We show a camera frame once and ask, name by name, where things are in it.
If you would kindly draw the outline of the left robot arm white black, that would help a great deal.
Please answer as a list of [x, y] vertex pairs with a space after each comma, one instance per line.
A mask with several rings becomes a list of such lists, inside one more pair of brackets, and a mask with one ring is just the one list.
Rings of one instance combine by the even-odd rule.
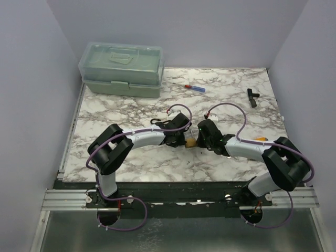
[[191, 120], [183, 113], [172, 120], [157, 122], [149, 128], [123, 130], [117, 124], [108, 126], [88, 147], [86, 167], [96, 173], [98, 201], [104, 207], [116, 203], [116, 171], [131, 150], [151, 145], [177, 147], [185, 144], [184, 132]]

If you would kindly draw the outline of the brass padlock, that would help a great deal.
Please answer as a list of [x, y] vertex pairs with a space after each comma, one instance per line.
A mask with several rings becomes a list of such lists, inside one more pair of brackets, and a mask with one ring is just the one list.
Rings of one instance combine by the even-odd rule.
[[197, 146], [196, 138], [191, 130], [188, 130], [184, 134], [185, 136], [185, 148], [194, 148]]

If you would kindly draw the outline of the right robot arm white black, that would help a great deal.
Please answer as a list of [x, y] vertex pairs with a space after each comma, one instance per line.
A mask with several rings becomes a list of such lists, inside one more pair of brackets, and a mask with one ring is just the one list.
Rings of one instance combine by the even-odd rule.
[[200, 148], [265, 164], [268, 172], [251, 178], [241, 189], [240, 196], [246, 205], [255, 205], [260, 197], [273, 191], [292, 192], [308, 173], [313, 174], [309, 161], [285, 137], [275, 141], [238, 139], [234, 134], [222, 134], [210, 119], [203, 120], [197, 127]]

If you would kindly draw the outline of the black padlock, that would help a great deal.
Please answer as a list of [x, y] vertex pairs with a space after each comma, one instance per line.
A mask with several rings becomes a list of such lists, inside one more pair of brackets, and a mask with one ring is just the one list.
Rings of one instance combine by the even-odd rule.
[[150, 120], [150, 124], [165, 124], [165, 123], [168, 123], [170, 122], [170, 120], [161, 120], [161, 119], [158, 119], [158, 118], [153, 118]]

